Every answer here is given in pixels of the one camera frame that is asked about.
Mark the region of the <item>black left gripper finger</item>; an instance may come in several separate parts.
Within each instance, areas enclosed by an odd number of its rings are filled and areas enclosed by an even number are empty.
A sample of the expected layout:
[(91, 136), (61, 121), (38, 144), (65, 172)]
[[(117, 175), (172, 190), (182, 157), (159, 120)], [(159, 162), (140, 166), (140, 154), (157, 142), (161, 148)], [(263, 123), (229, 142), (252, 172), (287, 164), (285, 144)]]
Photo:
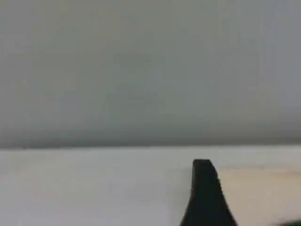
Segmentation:
[(223, 194), (217, 170), (208, 159), (193, 161), (190, 198), (180, 225), (237, 225)]

